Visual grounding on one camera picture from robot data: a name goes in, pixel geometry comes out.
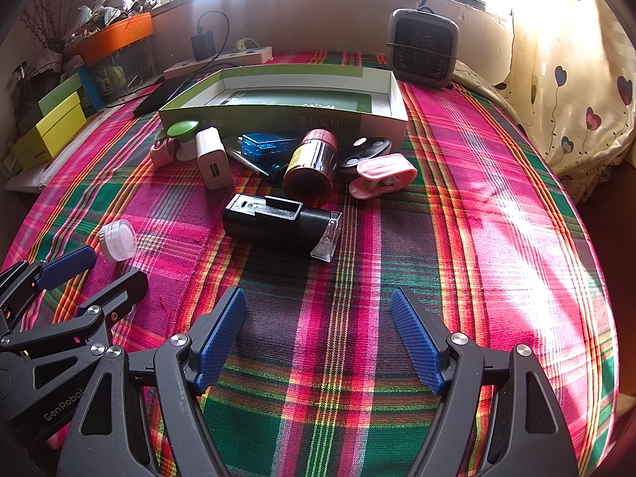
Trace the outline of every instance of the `red jar lid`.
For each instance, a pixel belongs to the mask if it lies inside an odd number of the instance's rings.
[[[313,131],[309,131],[304,136],[303,143],[309,140],[322,140],[331,145],[336,151],[338,150],[338,140],[336,140],[336,136],[327,129],[314,129]]]

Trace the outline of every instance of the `yellow box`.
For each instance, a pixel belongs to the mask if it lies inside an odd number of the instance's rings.
[[[23,170],[53,159],[84,127],[86,117],[77,92],[66,98],[11,149]]]

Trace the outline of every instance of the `green knob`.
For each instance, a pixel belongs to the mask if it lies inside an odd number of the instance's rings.
[[[168,129],[168,137],[176,138],[181,143],[187,143],[195,139],[198,120],[184,120],[177,122]]]

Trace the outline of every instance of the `green box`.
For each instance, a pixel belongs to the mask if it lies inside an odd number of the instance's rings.
[[[12,152],[24,170],[33,169],[53,159],[85,124],[75,91],[22,136]]]
[[[216,127],[221,138],[247,133],[330,130],[340,145],[383,136],[399,152],[408,116],[388,70],[281,64],[228,68],[195,84],[159,111],[165,130],[182,120]]]
[[[53,91],[49,92],[44,98],[39,100],[26,116],[20,120],[18,130],[20,134],[29,132],[35,125],[55,109],[64,100],[69,98],[73,93],[82,87],[80,75],[74,74],[66,79],[62,84],[58,85]]]

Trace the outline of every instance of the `pink clip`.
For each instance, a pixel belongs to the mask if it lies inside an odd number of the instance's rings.
[[[155,169],[161,169],[174,161],[174,142],[172,138],[155,140],[150,147],[150,159]]]
[[[361,177],[351,182],[349,193],[362,201],[402,190],[417,176],[417,169],[402,154],[383,155],[361,161],[357,171]]]

